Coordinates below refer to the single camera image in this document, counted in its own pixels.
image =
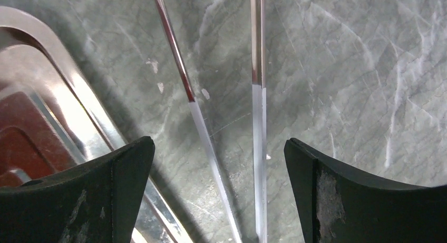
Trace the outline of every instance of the marble surface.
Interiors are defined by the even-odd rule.
[[[255,235],[250,0],[165,0],[242,231]],[[447,182],[447,0],[267,0],[271,242],[303,242],[283,147],[297,137],[379,176]],[[153,0],[0,0],[61,38],[196,242],[231,242]]]

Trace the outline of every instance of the metallic stick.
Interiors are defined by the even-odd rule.
[[[251,71],[255,221],[259,243],[267,243],[267,111],[265,87],[265,0],[251,0]]]
[[[228,221],[230,223],[231,231],[233,233],[236,243],[242,243],[242,236],[239,230],[239,225],[236,220],[236,215],[232,206],[233,198],[230,196],[228,191],[228,186],[224,183],[223,175],[219,163],[217,161],[216,152],[211,142],[208,129],[205,125],[205,120],[203,119],[202,112],[199,107],[199,103],[196,100],[194,91],[192,90],[191,83],[189,82],[188,73],[184,66],[182,56],[177,44],[177,39],[169,20],[168,12],[163,0],[155,0],[157,4],[157,9],[160,14],[161,22],[163,24],[164,32],[168,38],[169,45],[171,46],[172,54],[174,55],[177,68],[180,73],[180,77],[183,82],[184,89],[189,101],[189,107],[191,109],[192,118],[196,124],[197,131],[199,132],[200,140],[203,147],[205,148],[205,153],[209,159],[211,165],[212,173],[216,180],[216,184],[222,198],[223,206],[226,209]]]

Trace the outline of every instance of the gray marble countertop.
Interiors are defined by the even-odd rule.
[[[165,0],[254,238],[250,0]],[[61,38],[196,242],[232,240],[153,0],[0,0]],[[368,172],[447,182],[447,0],[267,0],[271,242],[303,242],[283,147],[297,137]]]

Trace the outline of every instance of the black object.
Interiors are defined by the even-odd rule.
[[[74,168],[0,188],[0,242],[130,242],[154,151],[143,137]]]
[[[297,139],[284,154],[306,243],[447,242],[447,186],[378,177]]]

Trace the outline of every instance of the metal rod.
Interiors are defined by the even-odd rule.
[[[265,0],[251,0],[251,71],[255,222],[259,243],[267,243],[267,100],[265,86]]]
[[[236,219],[234,208],[232,206],[233,197],[230,195],[230,192],[228,191],[229,187],[227,186],[227,184],[224,183],[224,175],[221,172],[221,168],[219,166],[216,157],[216,152],[211,142],[208,129],[205,125],[205,120],[203,119],[199,103],[197,102],[196,96],[194,95],[194,91],[192,90],[188,73],[186,71],[183,58],[180,54],[177,39],[172,29],[171,22],[169,20],[166,6],[163,0],[155,0],[155,1],[158,12],[160,14],[161,22],[163,24],[164,32],[166,34],[166,37],[168,38],[169,45],[171,46],[172,54],[174,55],[176,65],[179,70],[180,77],[182,79],[183,86],[186,91],[186,95],[188,97],[192,118],[194,120],[194,123],[196,124],[197,131],[199,132],[200,140],[205,149],[205,153],[209,159],[211,170],[215,178],[220,193],[220,197],[223,202],[223,206],[225,207],[225,210],[227,212],[228,221],[230,223],[230,228],[233,233],[234,240],[236,243],[242,243],[242,236],[239,230],[238,221]]]

